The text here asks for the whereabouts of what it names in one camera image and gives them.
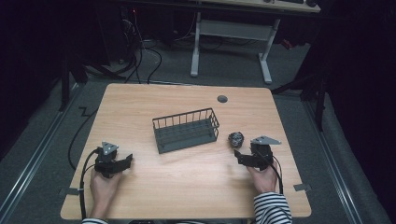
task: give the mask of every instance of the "person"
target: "person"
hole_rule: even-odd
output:
[[[276,193],[277,176],[274,169],[268,167],[263,171],[258,171],[253,167],[247,167],[247,170],[252,176],[254,187],[259,192],[259,195],[254,198],[256,223],[291,223],[291,212],[286,198]],[[90,217],[83,219],[82,224],[107,224],[106,213],[116,194],[120,177],[121,173],[112,178],[104,178],[100,173],[92,170],[93,208]]]

